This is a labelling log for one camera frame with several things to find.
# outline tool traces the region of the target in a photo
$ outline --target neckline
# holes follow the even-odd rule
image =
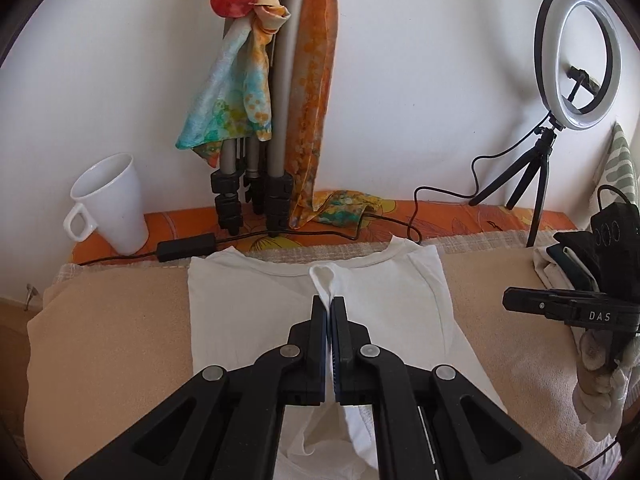
[[[389,260],[396,256],[399,252],[405,249],[407,253],[415,251],[420,248],[420,245],[408,240],[407,238],[399,238],[393,236],[386,249],[375,253],[368,254],[367,256],[356,256],[349,258],[348,260],[318,260],[309,262],[308,264],[278,264],[274,262],[265,262],[250,256],[245,256],[235,247],[228,247],[223,251],[213,253],[207,258],[207,261],[216,262],[220,264],[226,264],[234,267],[251,267],[255,270],[259,270],[265,274],[271,276],[306,276],[309,274],[309,269],[319,264],[335,264],[339,267],[346,267],[349,269],[358,269],[362,267],[369,267],[385,260]]]

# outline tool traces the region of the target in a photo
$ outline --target white glove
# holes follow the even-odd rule
[[[577,360],[578,383],[574,388],[574,407],[581,424],[596,442],[607,435],[615,437],[622,423],[629,378],[640,365],[640,337],[626,346],[618,367],[609,372],[605,367],[604,334],[587,330],[580,338]]]

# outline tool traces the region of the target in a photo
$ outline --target wall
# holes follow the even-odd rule
[[[318,189],[471,192],[470,160],[545,114],[532,65],[541,1],[340,0]],[[552,155],[546,206],[578,219],[612,120],[630,137],[638,122],[640,55],[616,23],[615,108],[592,130],[562,132]],[[576,12],[569,26],[566,59],[601,78],[595,22]],[[46,288],[72,246],[62,231],[68,190],[104,156],[134,154],[148,211],[212,203],[207,166],[173,143],[221,33],[208,0],[44,2],[0,69],[0,296],[21,300],[27,281]],[[481,181],[515,156],[479,165]]]

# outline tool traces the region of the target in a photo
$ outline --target mug handle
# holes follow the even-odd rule
[[[84,219],[84,229],[79,235],[75,234],[71,230],[71,222],[77,215],[80,215]],[[89,237],[89,235],[97,229],[98,222],[96,222],[94,220],[94,217],[89,214],[89,212],[84,207],[84,204],[77,202],[76,205],[73,206],[71,211],[69,211],[69,214],[66,216],[65,221],[62,222],[62,226],[65,228],[66,234],[69,235],[69,238],[75,240],[76,242],[84,242]]]

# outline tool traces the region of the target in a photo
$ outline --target wooden floor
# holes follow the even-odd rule
[[[23,437],[28,392],[27,322],[35,314],[0,300],[0,419],[18,443]]]

